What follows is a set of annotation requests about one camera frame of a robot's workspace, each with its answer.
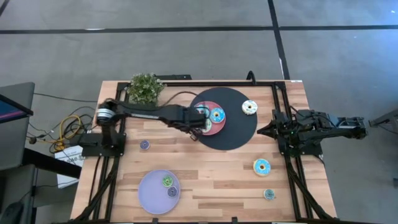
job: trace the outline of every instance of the black circular plate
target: black circular plate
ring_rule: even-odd
[[[242,104],[249,98],[241,92],[225,87],[211,88],[201,92],[193,99],[191,106],[201,101],[212,101],[222,107],[225,112],[225,126],[212,136],[199,136],[199,141],[213,149],[231,150],[246,144],[257,128],[257,113],[246,115]]]

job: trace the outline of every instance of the black floor stripe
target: black floor stripe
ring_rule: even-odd
[[[4,10],[6,9],[6,7],[7,7],[9,1],[10,1],[10,0],[4,0],[4,2],[2,3],[2,5],[1,5],[1,7],[0,7],[0,17],[1,17],[1,15],[2,15],[2,13],[4,12]]]
[[[363,26],[281,26],[279,30],[388,30],[398,29],[398,25]]]
[[[280,36],[278,20],[276,17],[275,6],[274,6],[273,0],[268,0],[268,5],[269,5],[269,12],[271,14],[271,19],[272,19],[272,26],[274,28],[276,47],[278,49],[278,55],[279,55],[280,64],[282,67],[281,68],[282,75],[285,80],[290,80],[290,74],[289,74],[289,69],[287,68],[287,61],[286,61],[286,56],[285,56],[284,45],[282,43],[282,37]]]
[[[273,30],[271,26],[219,26],[219,27],[153,27],[115,29],[50,29],[50,30],[0,30],[0,34],[107,34],[148,32],[214,32],[214,31],[262,31]]]

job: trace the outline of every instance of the concrete floor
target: concrete floor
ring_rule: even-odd
[[[398,24],[393,0],[274,2],[280,26]],[[0,17],[3,30],[271,24],[265,0],[10,0]],[[373,119],[398,107],[398,30],[281,36],[291,79],[304,81],[312,109]],[[2,86],[32,81],[36,92],[86,100],[97,99],[103,80],[128,80],[139,72],[237,79],[253,70],[257,79],[282,79],[273,31],[0,35],[0,49]],[[31,123],[50,129],[83,105],[35,96]],[[336,138],[322,145],[338,216],[396,223],[396,136],[369,128],[362,141]],[[27,147],[48,154],[47,145]],[[54,174],[39,173],[38,185],[55,183]],[[35,203],[55,204],[39,208],[37,223],[68,220],[75,190],[41,189]]]

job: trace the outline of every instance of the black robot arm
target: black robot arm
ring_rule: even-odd
[[[107,99],[96,112],[96,123],[101,126],[103,146],[117,144],[116,123],[122,118],[145,118],[162,121],[168,127],[178,129],[194,136],[205,128],[206,115],[195,108],[181,105],[148,106]]]
[[[291,156],[299,154],[322,154],[320,142],[325,138],[343,136],[362,139],[367,135],[363,118],[336,117],[332,114],[314,110],[298,110],[288,119],[285,113],[272,111],[273,120],[264,128],[257,130],[274,139],[280,139],[281,151]]]

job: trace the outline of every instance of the potted plant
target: potted plant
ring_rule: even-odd
[[[154,73],[133,75],[127,88],[129,103],[156,105],[164,86]]]

